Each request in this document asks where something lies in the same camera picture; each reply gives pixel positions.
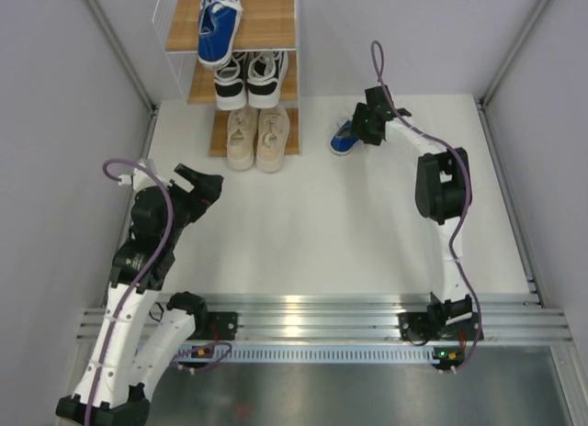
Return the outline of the beige lace sneaker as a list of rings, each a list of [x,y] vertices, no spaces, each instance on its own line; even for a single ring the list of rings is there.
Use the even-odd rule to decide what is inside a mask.
[[[230,113],[227,120],[226,154],[232,170],[244,171],[253,165],[257,126],[258,111],[251,106]]]
[[[288,112],[282,105],[260,110],[255,156],[259,170],[271,174],[281,169],[289,131]]]

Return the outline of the black white sneaker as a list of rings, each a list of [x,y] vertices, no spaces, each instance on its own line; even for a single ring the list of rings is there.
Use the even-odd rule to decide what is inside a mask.
[[[257,109],[276,107],[288,71],[288,53],[285,50],[255,52],[247,69],[249,105]]]
[[[229,61],[214,72],[216,104],[219,110],[233,111],[247,103],[245,89],[249,54],[235,52]]]

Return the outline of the blue canvas sneaker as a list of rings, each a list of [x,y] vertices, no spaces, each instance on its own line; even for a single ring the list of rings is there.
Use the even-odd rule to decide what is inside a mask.
[[[201,0],[198,13],[198,59],[209,69],[226,64],[243,15],[241,0]]]
[[[347,119],[341,123],[329,142],[333,154],[344,156],[349,154],[359,143],[359,138],[352,131],[352,120]]]

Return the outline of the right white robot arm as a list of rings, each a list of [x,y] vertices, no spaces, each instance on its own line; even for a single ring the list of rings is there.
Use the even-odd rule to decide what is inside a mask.
[[[483,339],[481,303],[462,261],[461,231],[473,199],[467,151],[421,131],[410,111],[394,105],[386,85],[365,90],[351,130],[366,144],[391,144],[409,164],[414,206],[425,222],[435,270],[424,339],[459,333],[461,344],[475,347]]]

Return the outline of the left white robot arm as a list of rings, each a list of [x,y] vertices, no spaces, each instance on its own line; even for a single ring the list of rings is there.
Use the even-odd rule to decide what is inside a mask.
[[[221,197],[224,179],[180,163],[174,172],[190,184],[186,190],[158,176],[148,160],[109,159],[102,170],[118,185],[132,188],[130,229],[112,260],[117,275],[108,284],[93,352],[73,393],[59,399],[55,414],[77,425],[143,425],[154,390],[180,346],[209,330],[206,300],[181,292],[170,297],[149,339],[141,340],[175,262],[180,236]]]

